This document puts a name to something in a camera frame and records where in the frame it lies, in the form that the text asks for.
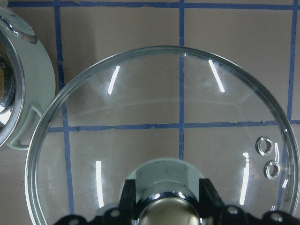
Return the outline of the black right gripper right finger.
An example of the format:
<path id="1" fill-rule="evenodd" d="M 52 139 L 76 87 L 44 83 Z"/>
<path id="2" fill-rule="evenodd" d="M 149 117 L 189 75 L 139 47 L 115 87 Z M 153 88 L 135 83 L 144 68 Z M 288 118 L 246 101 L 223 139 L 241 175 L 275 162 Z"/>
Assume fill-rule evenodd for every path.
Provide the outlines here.
<path id="1" fill-rule="evenodd" d="M 220 195 L 210 179 L 199 179 L 199 209 L 200 211 L 217 211 L 224 207 Z"/>

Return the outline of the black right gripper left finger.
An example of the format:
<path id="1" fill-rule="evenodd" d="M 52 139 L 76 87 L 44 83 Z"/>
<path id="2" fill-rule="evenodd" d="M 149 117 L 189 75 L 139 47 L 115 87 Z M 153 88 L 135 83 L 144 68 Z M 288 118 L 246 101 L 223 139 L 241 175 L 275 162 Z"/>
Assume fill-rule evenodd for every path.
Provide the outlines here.
<path id="1" fill-rule="evenodd" d="M 134 211 L 136 206 L 135 179 L 127 179 L 124 182 L 120 196 L 119 207 L 125 211 Z"/>

